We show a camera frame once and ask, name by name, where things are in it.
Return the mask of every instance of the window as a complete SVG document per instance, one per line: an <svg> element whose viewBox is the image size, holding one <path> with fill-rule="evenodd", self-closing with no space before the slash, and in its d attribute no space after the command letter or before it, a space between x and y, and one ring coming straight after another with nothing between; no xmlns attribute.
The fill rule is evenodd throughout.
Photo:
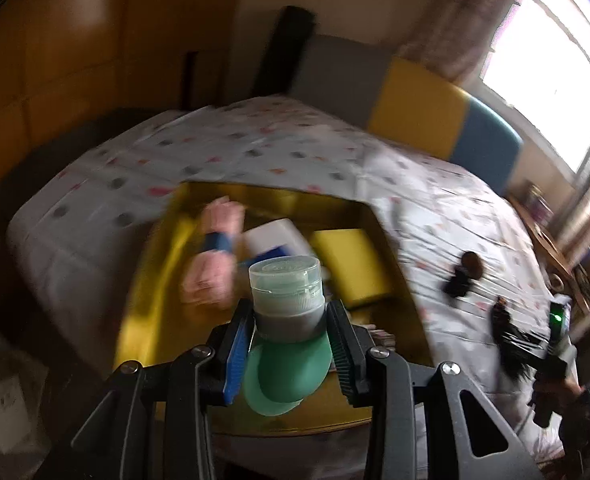
<svg viewBox="0 0 590 480"><path fill-rule="evenodd" d="M478 81L578 171L590 148L590 1L515 0Z"/></svg>

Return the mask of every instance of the yellow sponge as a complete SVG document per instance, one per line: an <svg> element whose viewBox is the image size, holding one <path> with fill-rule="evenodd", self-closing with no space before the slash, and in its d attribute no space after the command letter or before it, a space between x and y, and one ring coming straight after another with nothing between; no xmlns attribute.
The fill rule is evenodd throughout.
<svg viewBox="0 0 590 480"><path fill-rule="evenodd" d="M392 293L389 275L366 232L361 229L316 231L311 244L330 271L346 308Z"/></svg>

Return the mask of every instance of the wrinkled sheet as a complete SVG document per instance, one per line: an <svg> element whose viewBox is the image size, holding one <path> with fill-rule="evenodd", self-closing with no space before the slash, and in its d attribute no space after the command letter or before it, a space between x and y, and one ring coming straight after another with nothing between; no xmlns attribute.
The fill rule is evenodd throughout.
<svg viewBox="0 0 590 480"><path fill-rule="evenodd" d="M137 255L184 180L288 187L369 203L413 293L434 362L459 363L537 460L559 452L559 419L546 431L530 421L530 384L505 377L490 336L488 311L498 295L509 300L522 328L548 330L550 294L511 206L459 166L283 96L165 112L85 153L17 212L8 242L20 270L83 359L100 370L110 367ZM466 297L450 300L441 285L467 250L480 254L485 275ZM343 442L342 433L326 441ZM365 450L365 442L360 445ZM248 459L241 447L224 448L231 458ZM357 462L342 453L337 467L311 466L297 477L363 466L354 444L341 449L352 450ZM281 459L274 460L279 466Z"/></svg>

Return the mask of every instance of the window frame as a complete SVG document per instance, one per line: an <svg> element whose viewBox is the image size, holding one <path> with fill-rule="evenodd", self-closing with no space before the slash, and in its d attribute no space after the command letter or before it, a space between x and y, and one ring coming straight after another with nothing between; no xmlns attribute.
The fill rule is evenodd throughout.
<svg viewBox="0 0 590 480"><path fill-rule="evenodd" d="M587 18L582 9L578 6L575 0L569 0L573 4L573 6L580 12L582 17L586 20L588 25L590 26L590 20ZM590 57L588 56L586 50L580 45L579 41L573 36L571 31L568 30L568 27L562 23L562 21L549 9L549 7L543 3L541 0L533 0L533 2L538 5L546 15L551 18L555 24L565 33L568 39L575 44L579 49L580 52L584 55L586 60L590 64ZM511 6L517 3L517 0L512 1ZM507 9L506 14L502 18L502 22L508 16L510 9ZM468 91L470 94L474 95L480 101L488 105L490 108L495 110L502 118L504 118L512 127L514 127L518 132L521 134L525 134L529 139L539 147L551 160L551 162L558 168L560 173L564 176L565 180L568 181L573 186L585 180L588 175L590 174L590 145L584 154L584 159L582 163L579 165L577 171L573 171L570 166L564 161L564 159L558 154L555 150L553 145L549 142L548 139L542 135L542 133L537 129L537 127L531 123L524 115L522 115L517 108L510 105L502 96L500 96L497 92L495 92L491 87L487 86L482 80L482 71L484 70L484 65L486 62L486 58L488 54L494 52L491 48L491 43L493 37L495 36L495 31L493 36L489 38L487 49L486 49L486 56L480 60L480 63L476 67L475 70L471 73L471 75L464 81L463 88Z"/></svg>

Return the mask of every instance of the headboard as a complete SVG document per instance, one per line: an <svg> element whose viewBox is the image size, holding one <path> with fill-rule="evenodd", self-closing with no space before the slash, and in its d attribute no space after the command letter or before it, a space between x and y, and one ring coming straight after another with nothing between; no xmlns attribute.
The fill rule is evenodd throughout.
<svg viewBox="0 0 590 480"><path fill-rule="evenodd" d="M385 49L311 36L288 95L448 160L498 194L522 145L499 115L459 87Z"/></svg>

